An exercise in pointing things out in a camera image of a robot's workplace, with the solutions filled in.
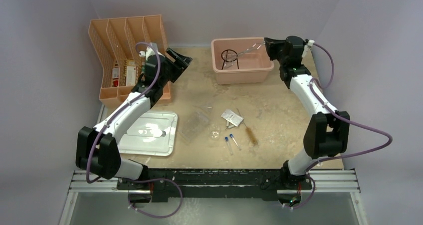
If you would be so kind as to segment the metal crucible tongs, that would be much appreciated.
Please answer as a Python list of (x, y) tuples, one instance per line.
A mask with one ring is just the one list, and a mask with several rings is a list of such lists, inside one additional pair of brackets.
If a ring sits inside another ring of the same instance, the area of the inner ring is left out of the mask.
[(259, 43), (255, 43), (252, 47), (242, 51), (242, 52), (237, 52), (238, 53), (238, 59), (252, 51), (255, 50), (259, 50), (262, 46), (264, 46), (264, 41), (263, 42), (259, 42)]

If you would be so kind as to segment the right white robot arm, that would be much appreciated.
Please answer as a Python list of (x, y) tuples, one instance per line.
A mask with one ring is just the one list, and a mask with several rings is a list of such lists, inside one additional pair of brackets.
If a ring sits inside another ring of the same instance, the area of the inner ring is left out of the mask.
[(292, 159), (284, 162), (280, 182), (293, 188), (310, 168), (323, 159), (334, 158), (347, 149), (350, 119), (348, 112), (340, 111), (321, 92), (321, 84), (302, 63), (312, 47), (322, 48), (313, 40), (298, 36), (286, 39), (264, 38), (267, 55), (278, 61), (280, 78), (286, 87), (300, 100), (310, 121), (303, 138), (303, 149)]

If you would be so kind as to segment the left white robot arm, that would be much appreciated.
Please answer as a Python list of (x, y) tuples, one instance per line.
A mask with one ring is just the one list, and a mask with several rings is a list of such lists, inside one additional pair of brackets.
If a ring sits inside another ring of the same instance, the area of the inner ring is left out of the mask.
[(136, 85), (125, 101), (94, 127), (82, 127), (77, 135), (76, 166), (86, 171), (91, 184), (100, 178), (124, 178), (138, 190), (149, 182), (147, 166), (121, 158), (118, 145), (127, 130), (162, 97), (164, 86), (174, 83), (192, 62), (171, 48), (162, 55), (151, 45)]

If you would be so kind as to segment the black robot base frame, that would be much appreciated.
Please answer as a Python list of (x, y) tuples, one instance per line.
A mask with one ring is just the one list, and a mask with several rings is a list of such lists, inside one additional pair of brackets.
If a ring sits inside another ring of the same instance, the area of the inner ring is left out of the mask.
[(301, 192), (313, 186), (305, 176), (292, 176), (280, 169), (159, 169), (149, 168), (141, 182), (119, 179), (118, 190), (131, 192), (132, 202), (141, 202), (135, 191), (146, 191), (154, 203), (169, 198), (262, 199), (297, 204)]

